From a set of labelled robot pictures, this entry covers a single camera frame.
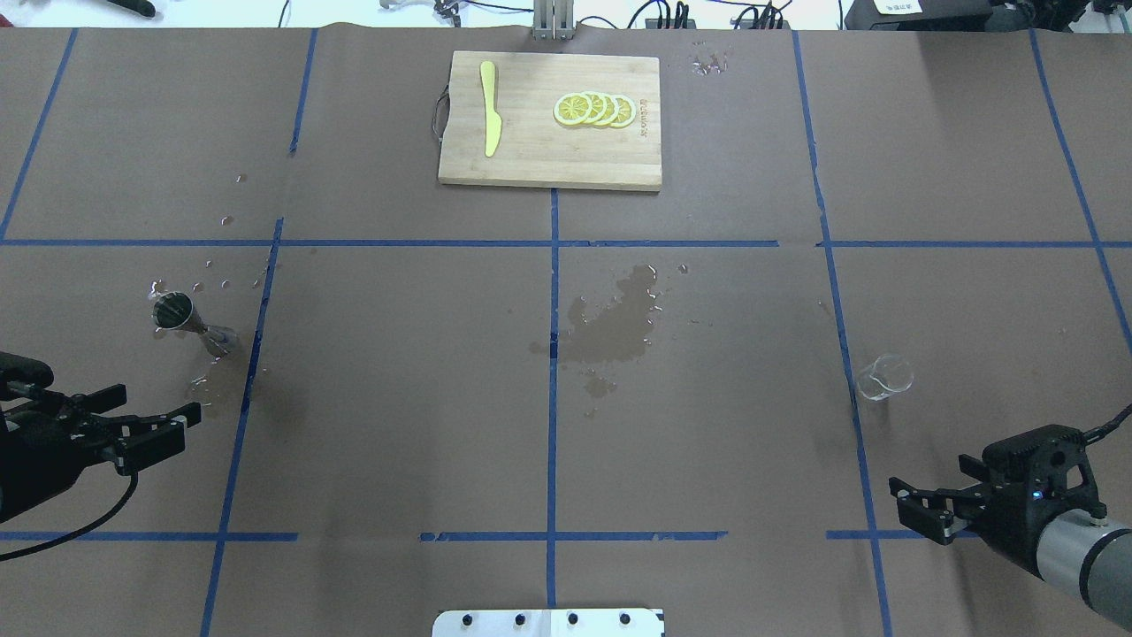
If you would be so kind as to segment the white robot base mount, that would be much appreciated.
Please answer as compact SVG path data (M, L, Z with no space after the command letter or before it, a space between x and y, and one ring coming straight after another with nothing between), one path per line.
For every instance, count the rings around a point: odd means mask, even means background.
M648 608L453 610L432 636L664 636L662 610Z

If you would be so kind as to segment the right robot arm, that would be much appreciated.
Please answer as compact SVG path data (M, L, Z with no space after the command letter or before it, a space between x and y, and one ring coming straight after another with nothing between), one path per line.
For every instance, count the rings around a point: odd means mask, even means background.
M962 489L921 489L890 477L900 523L949 545L974 533L990 551L1072 596L1095 614L1131 626L1127 524L1108 516L1075 438L1050 434L987 445L960 457Z

